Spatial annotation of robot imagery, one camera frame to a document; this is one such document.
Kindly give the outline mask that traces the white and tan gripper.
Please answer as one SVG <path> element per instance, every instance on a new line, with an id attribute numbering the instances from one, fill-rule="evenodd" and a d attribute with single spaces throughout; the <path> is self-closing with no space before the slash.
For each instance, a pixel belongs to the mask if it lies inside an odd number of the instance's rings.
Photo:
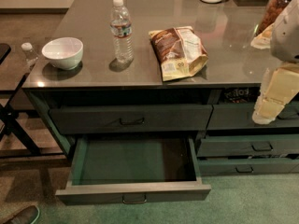
<path id="1" fill-rule="evenodd" d="M 267 69 L 263 75 L 252 120 L 261 125 L 271 123 L 298 93 L 299 65 L 297 63 L 282 63 L 276 69 Z"/>

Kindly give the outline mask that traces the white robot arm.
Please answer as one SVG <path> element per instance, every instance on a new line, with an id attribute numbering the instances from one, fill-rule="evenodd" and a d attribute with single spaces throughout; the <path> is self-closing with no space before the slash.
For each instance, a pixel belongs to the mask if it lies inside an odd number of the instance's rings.
<path id="1" fill-rule="evenodd" d="M 299 0 L 291 0 L 276 18 L 270 51 L 281 65 L 263 75 L 252 114 L 252 120 L 261 125 L 274 121 L 299 93 Z"/>

